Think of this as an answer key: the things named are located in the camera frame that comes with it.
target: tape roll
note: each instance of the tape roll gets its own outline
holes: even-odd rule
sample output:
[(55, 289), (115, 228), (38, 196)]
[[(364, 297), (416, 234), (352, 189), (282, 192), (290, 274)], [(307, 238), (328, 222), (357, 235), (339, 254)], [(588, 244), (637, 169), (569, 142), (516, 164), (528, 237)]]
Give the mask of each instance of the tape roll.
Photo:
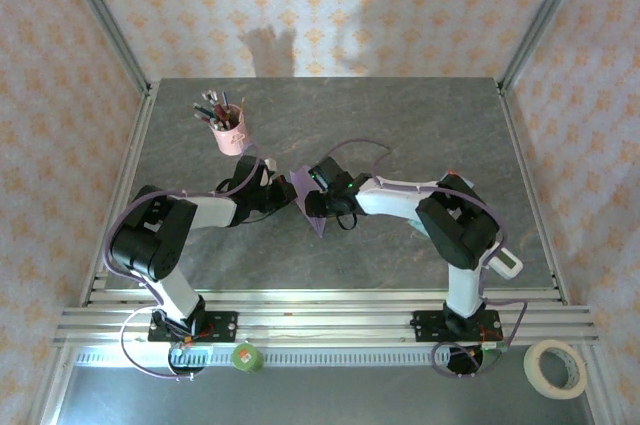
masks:
[[(564, 387), (556, 387), (542, 374), (540, 357), (549, 352), (560, 357), (567, 367), (569, 378)], [(524, 355), (524, 373), (539, 393), (554, 400), (570, 400), (578, 397), (587, 386), (587, 369), (578, 353), (560, 340), (543, 340), (529, 347)]]

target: marble surface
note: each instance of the marble surface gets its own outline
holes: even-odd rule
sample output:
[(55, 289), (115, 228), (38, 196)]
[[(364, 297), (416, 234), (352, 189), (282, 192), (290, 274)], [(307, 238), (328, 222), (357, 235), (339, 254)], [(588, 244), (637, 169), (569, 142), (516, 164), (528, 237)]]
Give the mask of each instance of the marble surface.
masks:
[[(491, 287), (552, 286), (521, 171), (492, 79), (238, 78), (165, 79), (151, 115), (132, 196), (145, 184), (206, 191), (230, 177), (222, 155), (193, 118), (194, 101), (214, 88), (232, 103), (246, 97), (246, 121), (263, 157), (278, 170), (313, 165), (333, 145), (355, 137), (394, 148), (379, 167), (390, 179), (428, 181), (452, 169), (505, 218), (509, 249), (524, 262), (511, 282)], [(332, 156), (356, 175), (381, 149), (352, 144)], [(394, 217), (361, 217), (345, 232), (330, 220), (324, 238), (291, 204), (267, 220), (192, 231), (180, 267), (195, 288), (447, 287), (447, 266), (431, 242)], [(110, 277), (109, 288), (130, 287)]]

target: green object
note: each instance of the green object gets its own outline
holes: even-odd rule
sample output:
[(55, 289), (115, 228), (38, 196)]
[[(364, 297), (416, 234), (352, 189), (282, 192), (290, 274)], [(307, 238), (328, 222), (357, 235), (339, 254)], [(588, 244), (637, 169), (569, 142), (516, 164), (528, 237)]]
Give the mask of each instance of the green object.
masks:
[(264, 365), (264, 356), (250, 343), (242, 343), (233, 350), (231, 362), (238, 370), (255, 373)]

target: patterned wallpaper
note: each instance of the patterned wallpaper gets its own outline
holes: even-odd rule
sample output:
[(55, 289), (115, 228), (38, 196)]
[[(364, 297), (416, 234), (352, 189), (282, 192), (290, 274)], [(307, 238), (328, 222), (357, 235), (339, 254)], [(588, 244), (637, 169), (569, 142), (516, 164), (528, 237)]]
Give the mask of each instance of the patterned wallpaper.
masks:
[(106, 0), (150, 80), (493, 76), (542, 0)]
[(640, 417), (640, 0), (565, 0), (516, 85), (572, 299), (595, 317)]
[(0, 0), (0, 409), (77, 305), (139, 96), (83, 0)]

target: purple cloth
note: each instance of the purple cloth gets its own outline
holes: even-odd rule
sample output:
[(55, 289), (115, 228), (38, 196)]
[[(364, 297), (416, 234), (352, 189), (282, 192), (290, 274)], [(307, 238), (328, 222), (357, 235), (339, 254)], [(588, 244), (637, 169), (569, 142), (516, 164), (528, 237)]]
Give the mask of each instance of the purple cloth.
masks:
[(296, 193), (298, 194), (298, 198), (296, 198), (296, 205), (300, 211), (304, 214), (304, 216), (309, 220), (309, 223), (316, 231), (318, 236), (322, 237), (324, 232), (324, 226), (327, 223), (326, 218), (314, 218), (307, 216), (307, 213), (304, 208), (304, 199), (307, 198), (307, 194), (312, 190), (320, 190), (320, 186), (311, 178), (309, 175), (310, 167), (304, 165), (297, 172), (289, 172), (289, 179), (291, 180), (291, 184), (296, 189)]

